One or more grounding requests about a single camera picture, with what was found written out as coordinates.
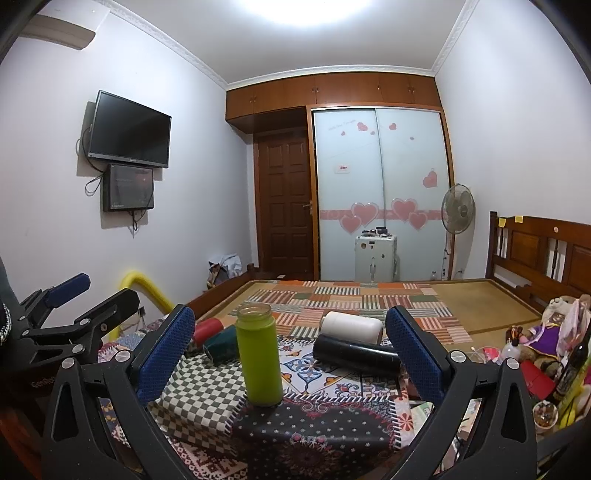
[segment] wooden cabinet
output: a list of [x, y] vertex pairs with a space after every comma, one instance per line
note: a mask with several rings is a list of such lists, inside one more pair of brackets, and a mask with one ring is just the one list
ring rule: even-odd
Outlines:
[[382, 100], [387, 103], [414, 103], [408, 75], [403, 73], [380, 73], [379, 89]]
[[417, 105], [441, 106], [437, 84], [433, 77], [408, 75], [414, 102]]
[[228, 90], [226, 94], [226, 119], [254, 113], [253, 88], [243, 87]]
[[382, 102], [377, 73], [325, 73], [316, 76], [316, 103]]
[[306, 105], [364, 102], [441, 107], [437, 85], [432, 77], [405, 73], [323, 73], [229, 90], [226, 119], [239, 119]]
[[253, 85], [254, 112], [270, 112], [316, 103], [314, 77], [291, 77]]

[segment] purple clothing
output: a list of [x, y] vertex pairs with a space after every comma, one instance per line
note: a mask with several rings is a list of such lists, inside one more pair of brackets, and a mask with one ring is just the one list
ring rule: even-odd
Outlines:
[[534, 328], [536, 335], [533, 340], [524, 343], [525, 346], [530, 347], [542, 355], [553, 356], [556, 355], [556, 345], [558, 345], [558, 334], [560, 333], [560, 326], [549, 324], [546, 327], [537, 326]]

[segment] tv screen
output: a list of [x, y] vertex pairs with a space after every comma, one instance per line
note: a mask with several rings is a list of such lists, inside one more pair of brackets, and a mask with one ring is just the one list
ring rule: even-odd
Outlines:
[[88, 156], [167, 168], [170, 121], [164, 113], [101, 90]]

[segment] green bottle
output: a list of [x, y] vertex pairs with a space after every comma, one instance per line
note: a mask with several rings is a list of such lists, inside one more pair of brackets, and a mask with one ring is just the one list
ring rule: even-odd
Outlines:
[[278, 404], [283, 398], [283, 385], [271, 307], [255, 303], [239, 309], [236, 337], [248, 401], [258, 407]]

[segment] checkered cloth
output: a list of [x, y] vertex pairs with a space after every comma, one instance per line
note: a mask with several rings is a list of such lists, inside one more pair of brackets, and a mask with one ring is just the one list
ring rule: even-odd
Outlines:
[[239, 362], [214, 367], [201, 354], [178, 363], [162, 395], [149, 408], [166, 434], [233, 454], [229, 420], [245, 393]]

